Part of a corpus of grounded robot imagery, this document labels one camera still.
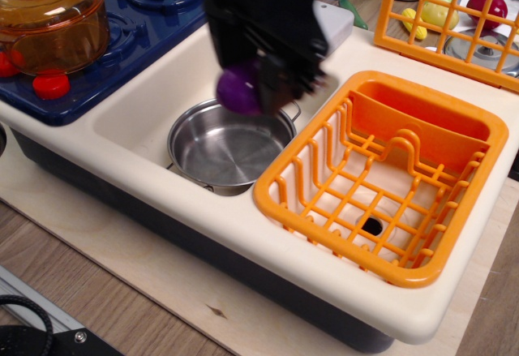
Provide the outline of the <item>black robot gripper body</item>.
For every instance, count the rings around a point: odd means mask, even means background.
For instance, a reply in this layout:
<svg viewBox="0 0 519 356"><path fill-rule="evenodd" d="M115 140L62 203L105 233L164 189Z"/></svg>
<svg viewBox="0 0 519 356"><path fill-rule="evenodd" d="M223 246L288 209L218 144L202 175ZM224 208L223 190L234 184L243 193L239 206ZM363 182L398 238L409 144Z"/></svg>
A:
<svg viewBox="0 0 519 356"><path fill-rule="evenodd" d="M210 32L217 28L243 30L257 45L258 52L313 66L315 85L323 75L320 63L328 52L328 42L315 17L313 3L314 0L204 0L204 8Z"/></svg>

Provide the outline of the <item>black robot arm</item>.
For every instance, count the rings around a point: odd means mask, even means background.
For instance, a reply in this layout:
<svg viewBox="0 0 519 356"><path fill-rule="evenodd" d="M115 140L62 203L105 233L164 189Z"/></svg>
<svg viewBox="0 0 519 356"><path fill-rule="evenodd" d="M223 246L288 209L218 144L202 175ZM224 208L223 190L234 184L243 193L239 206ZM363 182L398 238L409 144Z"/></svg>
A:
<svg viewBox="0 0 519 356"><path fill-rule="evenodd" d="M222 69L216 98L244 115L276 114L312 94L325 73L329 43L315 0L204 0Z"/></svg>

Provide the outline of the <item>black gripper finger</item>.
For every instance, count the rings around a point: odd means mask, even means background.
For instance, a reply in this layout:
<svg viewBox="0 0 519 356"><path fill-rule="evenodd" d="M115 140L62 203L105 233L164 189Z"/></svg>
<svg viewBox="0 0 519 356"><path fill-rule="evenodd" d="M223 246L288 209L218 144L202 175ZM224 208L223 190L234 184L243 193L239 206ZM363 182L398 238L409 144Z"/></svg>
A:
<svg viewBox="0 0 519 356"><path fill-rule="evenodd" d="M314 91L313 66L288 62L276 55L265 55L259 61L259 103L264 114L274 115L283 106Z"/></svg>
<svg viewBox="0 0 519 356"><path fill-rule="evenodd" d="M222 68L245 62L257 55L258 47L243 30L217 28L211 30L212 43Z"/></svg>

